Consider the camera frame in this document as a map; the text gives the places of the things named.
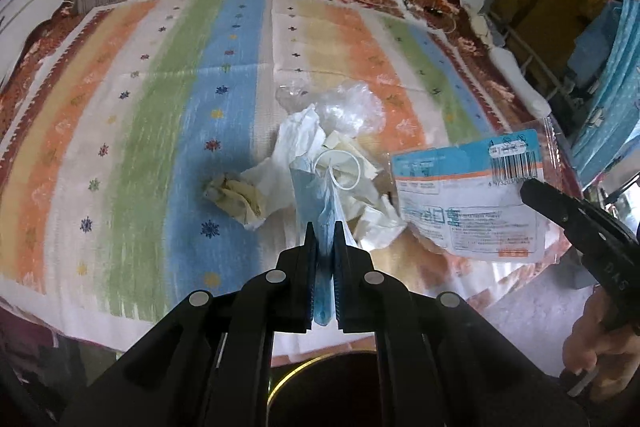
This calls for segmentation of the person's right hand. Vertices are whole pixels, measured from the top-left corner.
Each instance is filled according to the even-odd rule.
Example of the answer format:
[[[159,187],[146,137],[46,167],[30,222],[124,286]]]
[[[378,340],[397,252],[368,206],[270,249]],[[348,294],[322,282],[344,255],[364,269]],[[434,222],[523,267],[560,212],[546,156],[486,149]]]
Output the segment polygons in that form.
[[[586,300],[562,350],[564,369],[579,375],[599,367],[590,399],[595,403],[623,392],[639,369],[639,336],[630,326],[607,332],[603,320],[613,303],[601,286]]]

